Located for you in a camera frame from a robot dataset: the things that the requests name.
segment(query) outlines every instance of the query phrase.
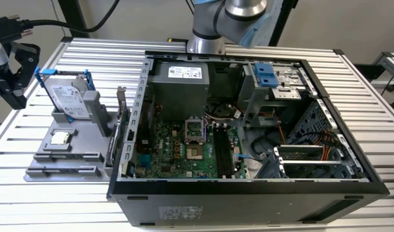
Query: white wall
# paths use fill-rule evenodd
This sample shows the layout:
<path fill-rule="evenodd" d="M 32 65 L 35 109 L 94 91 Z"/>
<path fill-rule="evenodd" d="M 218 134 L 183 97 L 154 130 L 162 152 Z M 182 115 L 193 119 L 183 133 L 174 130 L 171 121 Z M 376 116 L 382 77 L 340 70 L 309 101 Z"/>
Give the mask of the white wall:
<path fill-rule="evenodd" d="M 114 0 L 79 0 L 87 26 L 98 24 Z M 93 37 L 118 40 L 187 39 L 193 14 L 185 0 L 122 0 L 106 25 Z"/>
<path fill-rule="evenodd" d="M 65 21 L 58 1 L 55 0 L 54 3 L 56 4 L 59 19 Z M 20 15 L 22 19 L 56 19 L 50 0 L 0 0 L 0 17 L 11 15 Z M 36 44 L 42 48 L 39 65 L 43 66 L 56 49 L 63 32 L 60 27 L 54 26 L 36 27 L 32 31 L 34 35 L 24 37 L 18 42 Z M 12 63 L 11 69 L 14 72 L 16 72 L 18 68 L 19 65 Z M 3 122 L 10 112 L 10 105 L 0 99 L 0 122 Z"/>
<path fill-rule="evenodd" d="M 394 0 L 300 0 L 280 46 L 338 48 L 353 62 L 394 52 Z"/>
<path fill-rule="evenodd" d="M 89 26 L 114 0 L 81 0 Z M 193 15 L 185 0 L 122 0 L 105 27 L 105 39 L 166 41 L 191 36 Z M 300 0 L 280 46 L 342 49 L 353 62 L 372 63 L 394 51 L 394 0 Z"/>

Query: computer chassis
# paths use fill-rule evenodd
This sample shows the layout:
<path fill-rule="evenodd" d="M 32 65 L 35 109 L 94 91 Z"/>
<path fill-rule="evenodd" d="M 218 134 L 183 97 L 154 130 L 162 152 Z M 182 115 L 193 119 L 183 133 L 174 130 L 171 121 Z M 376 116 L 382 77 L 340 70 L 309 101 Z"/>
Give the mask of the computer chassis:
<path fill-rule="evenodd" d="M 276 78 L 260 73 L 270 65 Z M 202 78 L 186 80 L 201 71 Z M 182 104 L 190 90 L 177 86 L 170 105 L 174 98 L 159 94 L 173 91 L 173 83 L 195 85 L 203 102 L 217 104 L 207 103 L 201 115 Z M 228 117 L 217 113 L 225 98 Z M 183 119 L 186 129 L 197 122 L 194 133 L 169 123 L 170 116 Z M 146 52 L 123 136 L 107 198 L 134 226 L 329 223 L 389 194 L 302 59 Z M 262 152 L 260 137 L 269 141 Z"/>

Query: green circuit board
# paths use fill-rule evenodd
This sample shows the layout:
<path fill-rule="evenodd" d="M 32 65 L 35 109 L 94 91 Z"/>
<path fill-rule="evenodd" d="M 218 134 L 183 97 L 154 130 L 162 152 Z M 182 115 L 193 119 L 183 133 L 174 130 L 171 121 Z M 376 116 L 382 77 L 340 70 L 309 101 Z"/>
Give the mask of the green circuit board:
<path fill-rule="evenodd" d="M 193 133 L 198 131 L 197 126 L 198 124 L 193 125 Z M 185 127 L 185 122 L 157 125 L 151 165 L 145 171 L 145 178 L 218 178 L 213 127 L 207 126 L 203 145 L 185 143 Z M 228 129 L 228 135 L 233 160 L 234 147 L 241 150 L 234 127 Z M 234 176 L 246 178 L 244 160 L 240 161 L 240 165 L 241 169 Z"/>

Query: power supply label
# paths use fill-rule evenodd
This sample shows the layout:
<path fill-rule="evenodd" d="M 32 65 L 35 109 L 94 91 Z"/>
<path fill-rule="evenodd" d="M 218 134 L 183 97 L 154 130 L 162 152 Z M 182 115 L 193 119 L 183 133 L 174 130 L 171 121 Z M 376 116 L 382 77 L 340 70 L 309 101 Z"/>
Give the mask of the power supply label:
<path fill-rule="evenodd" d="M 169 69 L 169 77 L 202 79 L 202 72 L 202 68 L 171 66 Z"/>
<path fill-rule="evenodd" d="M 161 206 L 158 210 L 162 220 L 199 219 L 203 214 L 202 206 Z"/>
<path fill-rule="evenodd" d="M 81 92 L 74 86 L 51 86 L 63 112 L 75 119 L 89 119 L 90 114 Z"/>

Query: aluminum extrusion table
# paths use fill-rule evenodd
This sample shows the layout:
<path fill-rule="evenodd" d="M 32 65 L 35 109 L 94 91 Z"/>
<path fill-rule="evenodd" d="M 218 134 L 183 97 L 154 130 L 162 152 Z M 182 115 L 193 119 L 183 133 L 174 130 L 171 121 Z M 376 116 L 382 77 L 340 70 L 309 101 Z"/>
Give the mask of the aluminum extrusion table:
<path fill-rule="evenodd" d="M 65 71 L 89 69 L 102 95 L 101 101 L 109 111 L 117 111 L 118 86 L 127 88 L 129 104 L 134 102 L 146 50 L 185 52 L 186 47 L 183 43 L 74 39 L 59 44 L 44 68 Z M 280 47 L 248 50 L 236 45 L 228 45 L 226 53 L 309 61 L 392 194 L 328 225 L 158 229 L 377 232 L 382 227 L 382 231 L 394 232 L 394 110 L 346 56 L 336 54 L 333 50 Z M 118 204 L 106 199 L 109 183 L 28 183 L 23 180 L 24 169 L 54 120 L 51 101 L 36 82 L 31 84 L 26 96 L 30 98 L 27 108 L 12 111 L 0 127 L 0 231 L 129 231 L 133 228 Z"/>
<path fill-rule="evenodd" d="M 384 52 L 376 59 L 374 64 L 382 65 L 385 70 L 394 77 L 394 53 Z"/>

